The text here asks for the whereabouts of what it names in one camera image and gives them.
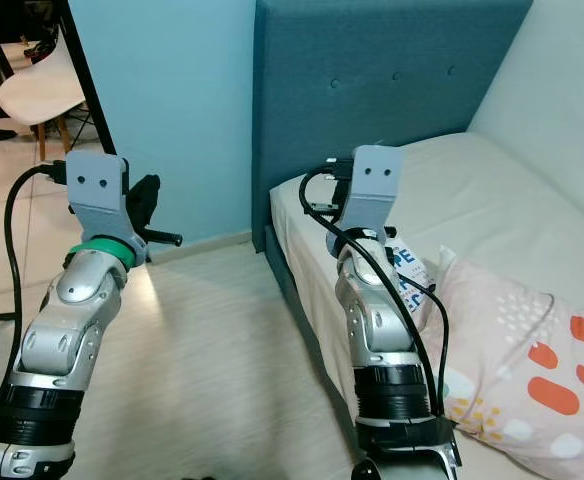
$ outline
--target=light wood floor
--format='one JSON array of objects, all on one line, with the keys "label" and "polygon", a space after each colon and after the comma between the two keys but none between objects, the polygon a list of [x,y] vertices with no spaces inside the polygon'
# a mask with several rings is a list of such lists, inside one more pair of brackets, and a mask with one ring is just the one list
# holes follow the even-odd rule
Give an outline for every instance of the light wood floor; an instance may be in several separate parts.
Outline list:
[{"label": "light wood floor", "polygon": [[[44,290],[24,291],[28,321]],[[0,324],[0,378],[11,329]],[[74,438],[70,480],[350,478],[331,405],[251,244],[131,272]]]}]

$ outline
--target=robotic arm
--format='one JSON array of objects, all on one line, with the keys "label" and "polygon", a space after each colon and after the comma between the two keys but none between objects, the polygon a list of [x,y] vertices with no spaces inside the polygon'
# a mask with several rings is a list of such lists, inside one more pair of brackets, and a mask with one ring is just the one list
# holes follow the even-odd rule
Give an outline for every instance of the robotic arm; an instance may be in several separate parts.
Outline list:
[{"label": "robotic arm", "polygon": [[67,177],[84,243],[70,251],[64,272],[50,284],[0,388],[0,478],[67,473],[74,426],[127,272],[146,261],[148,241],[181,244],[180,235],[145,229],[158,177],[146,176],[128,191],[127,162],[90,152],[71,152],[67,164],[57,166]]},{"label": "robotic arm", "polygon": [[[306,213],[328,228],[327,248],[338,259],[336,296],[347,318],[359,399],[356,428],[368,456],[355,466],[352,480],[455,480],[461,460],[453,424],[439,411],[429,361],[396,294],[400,279],[385,249],[384,223],[402,161],[399,148],[361,146],[353,160],[329,159],[306,176],[300,198]],[[332,204],[305,200],[305,186],[317,174],[338,181]]]}]

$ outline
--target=mattress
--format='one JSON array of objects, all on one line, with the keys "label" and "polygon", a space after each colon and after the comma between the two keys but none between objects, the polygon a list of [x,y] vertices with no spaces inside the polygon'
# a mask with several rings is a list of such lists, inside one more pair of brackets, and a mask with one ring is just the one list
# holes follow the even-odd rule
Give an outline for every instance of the mattress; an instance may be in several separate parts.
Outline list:
[{"label": "mattress", "polygon": [[[403,147],[399,196],[387,225],[423,260],[441,245],[492,271],[584,307],[584,212],[504,149],[474,133]],[[301,177],[270,192],[273,226],[325,368],[354,419],[357,411],[345,316],[334,295],[336,260],[325,230],[303,214]],[[317,177],[311,201],[328,202],[334,182]],[[457,434],[464,479],[537,478],[496,450]]]}]

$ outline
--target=white wall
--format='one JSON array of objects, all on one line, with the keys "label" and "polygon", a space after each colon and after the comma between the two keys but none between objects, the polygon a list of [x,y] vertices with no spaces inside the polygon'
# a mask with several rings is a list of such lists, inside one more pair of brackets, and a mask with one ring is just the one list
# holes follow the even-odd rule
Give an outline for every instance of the white wall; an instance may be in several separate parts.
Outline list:
[{"label": "white wall", "polygon": [[584,210],[584,0],[535,0],[470,130]]}]

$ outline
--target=light blue wall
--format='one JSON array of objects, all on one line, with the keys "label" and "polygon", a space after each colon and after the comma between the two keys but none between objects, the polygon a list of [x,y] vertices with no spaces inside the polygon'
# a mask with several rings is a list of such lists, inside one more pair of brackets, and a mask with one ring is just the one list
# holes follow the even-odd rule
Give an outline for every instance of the light blue wall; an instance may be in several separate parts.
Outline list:
[{"label": "light blue wall", "polygon": [[71,0],[131,183],[188,243],[249,230],[254,0]]}]

